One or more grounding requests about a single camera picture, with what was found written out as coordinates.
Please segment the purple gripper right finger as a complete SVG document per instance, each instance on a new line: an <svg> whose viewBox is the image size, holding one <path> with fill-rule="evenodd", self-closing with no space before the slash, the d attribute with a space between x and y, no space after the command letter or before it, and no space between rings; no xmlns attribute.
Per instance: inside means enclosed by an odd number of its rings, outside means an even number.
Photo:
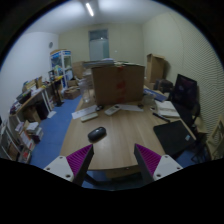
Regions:
<svg viewBox="0 0 224 224"><path fill-rule="evenodd" d="M160 156L139 144L134 146L134 155L145 184L160 180L182 169L182 166L169 155Z"/></svg>

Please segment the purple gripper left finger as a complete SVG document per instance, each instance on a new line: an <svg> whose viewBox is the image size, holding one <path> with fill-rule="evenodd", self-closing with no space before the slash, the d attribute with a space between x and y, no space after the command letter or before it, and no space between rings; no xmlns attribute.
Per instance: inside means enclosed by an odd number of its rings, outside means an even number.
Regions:
<svg viewBox="0 0 224 224"><path fill-rule="evenodd" d="M81 186L93 155L94 148L90 144L68 156L58 156L44 170Z"/></svg>

